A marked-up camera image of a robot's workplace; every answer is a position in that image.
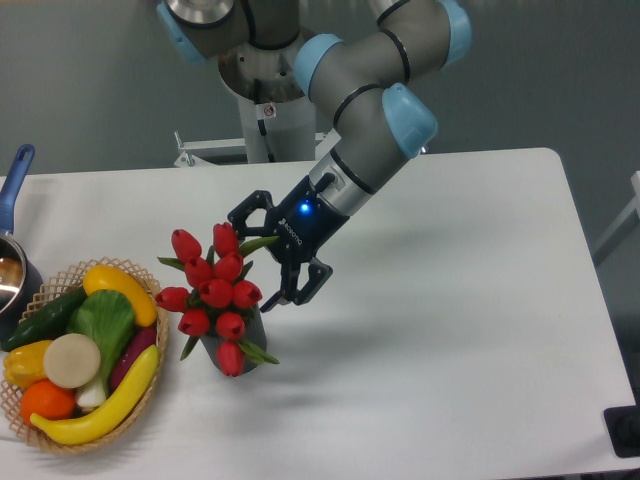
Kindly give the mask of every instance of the yellow bell pepper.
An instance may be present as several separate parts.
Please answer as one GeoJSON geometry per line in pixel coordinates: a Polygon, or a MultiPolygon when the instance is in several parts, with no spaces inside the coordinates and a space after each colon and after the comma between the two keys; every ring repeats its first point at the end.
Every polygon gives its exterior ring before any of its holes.
{"type": "Polygon", "coordinates": [[[28,388],[33,383],[47,378],[43,359],[49,345],[51,340],[41,340],[11,350],[2,362],[7,382],[20,388],[28,388]]]}

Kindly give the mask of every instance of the red tulip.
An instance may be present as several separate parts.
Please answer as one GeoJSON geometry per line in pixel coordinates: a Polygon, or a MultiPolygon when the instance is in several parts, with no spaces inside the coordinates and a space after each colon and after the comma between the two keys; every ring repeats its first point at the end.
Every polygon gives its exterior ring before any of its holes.
{"type": "Polygon", "coordinates": [[[248,280],[241,280],[233,286],[233,303],[238,308],[253,307],[262,299],[262,292],[248,280]]]}
{"type": "Polygon", "coordinates": [[[209,330],[209,317],[202,309],[187,310],[178,324],[178,330],[194,337],[200,337],[209,330]]]}
{"type": "Polygon", "coordinates": [[[225,312],[218,317],[216,333],[229,340],[238,340],[244,335],[244,320],[237,313],[225,312]]]}
{"type": "Polygon", "coordinates": [[[238,236],[229,222],[216,223],[213,226],[213,249],[220,258],[237,252],[238,247],[238,236]]]}
{"type": "Polygon", "coordinates": [[[160,308],[169,312],[184,312],[187,309],[189,290],[184,287],[167,287],[155,296],[160,308]]]}
{"type": "Polygon", "coordinates": [[[233,340],[227,340],[220,344],[216,350],[216,358],[220,364],[220,370],[226,376],[237,377],[242,374],[244,352],[233,340]]]}
{"type": "Polygon", "coordinates": [[[233,285],[219,278],[203,283],[199,291],[204,303],[214,308],[225,308],[233,300],[233,285]]]}
{"type": "Polygon", "coordinates": [[[215,263],[213,275],[216,278],[233,282],[242,273],[243,262],[244,259],[239,253],[229,253],[215,263]]]}
{"type": "Polygon", "coordinates": [[[178,260],[182,263],[187,263],[187,260],[191,257],[199,257],[202,255],[202,246],[186,230],[174,230],[171,234],[171,245],[176,252],[178,260]]]}
{"type": "Polygon", "coordinates": [[[202,283],[213,278],[213,267],[202,257],[191,257],[184,264],[184,274],[189,285],[199,288],[202,283]]]}

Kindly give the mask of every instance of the gripper logo text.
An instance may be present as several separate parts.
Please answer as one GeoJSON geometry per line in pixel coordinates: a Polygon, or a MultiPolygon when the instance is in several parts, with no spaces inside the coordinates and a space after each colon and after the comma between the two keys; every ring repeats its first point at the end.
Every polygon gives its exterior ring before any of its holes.
{"type": "Polygon", "coordinates": [[[283,218],[282,220],[280,220],[278,222],[279,225],[282,225],[284,227],[284,229],[289,232],[289,235],[291,235],[291,238],[293,238],[293,240],[298,244],[298,246],[302,246],[302,239],[298,236],[298,234],[296,233],[296,231],[291,228],[291,225],[289,225],[287,223],[287,221],[283,218]]]}

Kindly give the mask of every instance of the saucepan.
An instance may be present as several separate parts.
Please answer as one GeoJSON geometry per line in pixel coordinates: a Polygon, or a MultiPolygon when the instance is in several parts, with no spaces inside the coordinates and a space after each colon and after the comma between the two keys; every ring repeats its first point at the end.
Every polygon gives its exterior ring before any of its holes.
{"type": "Polygon", "coordinates": [[[0,190],[0,342],[11,336],[42,285],[40,273],[13,239],[16,199],[35,153],[32,145],[18,149],[0,190]]]}

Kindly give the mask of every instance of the toy orange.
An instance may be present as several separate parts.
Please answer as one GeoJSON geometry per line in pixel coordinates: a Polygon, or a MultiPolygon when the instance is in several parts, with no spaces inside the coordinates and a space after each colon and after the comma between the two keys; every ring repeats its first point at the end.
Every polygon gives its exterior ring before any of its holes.
{"type": "Polygon", "coordinates": [[[63,420],[71,418],[75,406],[73,390],[58,387],[50,380],[42,380],[31,385],[22,394],[20,416],[24,423],[31,426],[32,413],[49,420],[63,420]]]}

